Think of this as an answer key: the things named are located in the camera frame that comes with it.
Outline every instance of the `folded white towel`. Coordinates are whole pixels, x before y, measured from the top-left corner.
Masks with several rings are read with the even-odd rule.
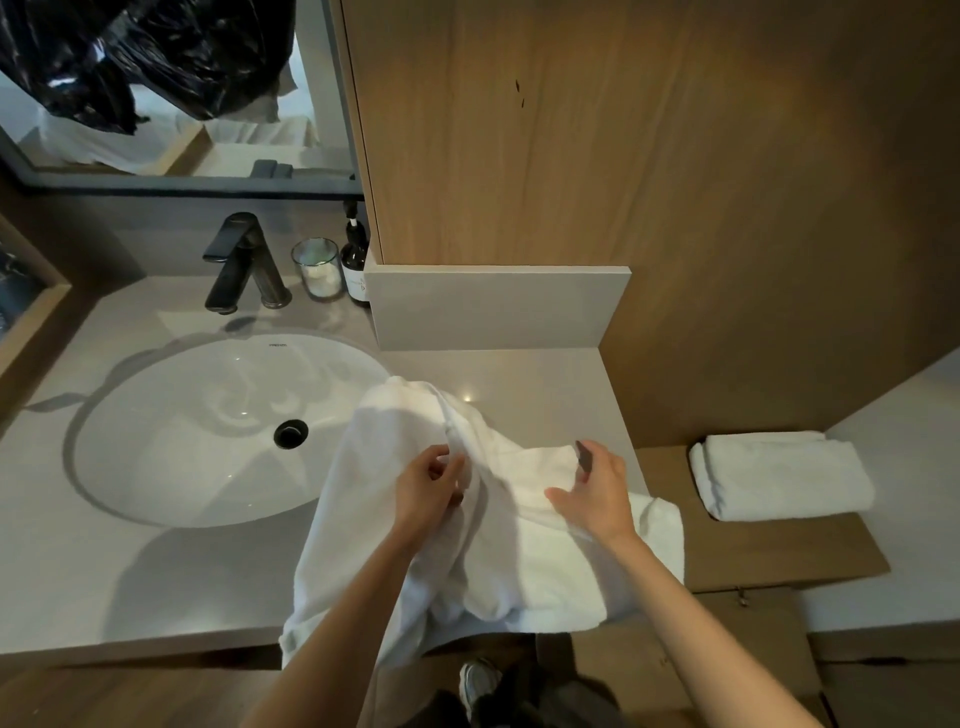
[[[711,435],[689,460],[718,521],[814,518],[874,504],[874,484],[853,445],[821,432]]]
[[[411,565],[378,662],[415,657],[428,616],[431,629],[459,635],[458,627],[478,620],[500,631],[572,632],[634,609],[611,556],[571,530],[543,495],[550,486],[572,487],[573,447],[521,449],[473,407],[394,376],[360,402],[330,467],[297,566],[294,614],[280,638],[284,665],[390,530],[397,475],[437,443],[468,455],[469,485]],[[630,499],[637,533],[683,580],[680,511],[659,498]]]

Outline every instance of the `brown bottle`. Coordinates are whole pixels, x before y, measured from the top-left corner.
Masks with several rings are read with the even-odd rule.
[[[367,283],[363,277],[370,240],[367,238],[367,229],[357,220],[357,204],[344,202],[344,210],[347,213],[347,245],[340,252],[340,262],[344,268],[347,292],[354,303],[370,308]]]

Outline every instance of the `black plastic bag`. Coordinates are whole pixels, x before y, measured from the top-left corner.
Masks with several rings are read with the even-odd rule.
[[[130,84],[196,119],[271,90],[295,0],[0,0],[0,70],[55,116],[133,133]]]
[[[124,4],[0,0],[0,70],[54,116],[133,133],[130,86],[98,41]]]

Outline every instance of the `faucet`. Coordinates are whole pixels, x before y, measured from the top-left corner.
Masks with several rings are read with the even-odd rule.
[[[224,220],[206,249],[204,260],[224,264],[206,297],[208,311],[225,316],[235,313],[237,301],[251,273],[260,289],[260,301],[267,308],[282,308],[293,298],[290,289],[283,285],[267,248],[263,228],[251,212],[234,212]]]

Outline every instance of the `shoe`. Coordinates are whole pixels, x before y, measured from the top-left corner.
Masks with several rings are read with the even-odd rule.
[[[476,701],[495,691],[501,677],[503,673],[483,658],[469,660],[460,668],[460,702],[467,709],[467,720],[473,718]]]

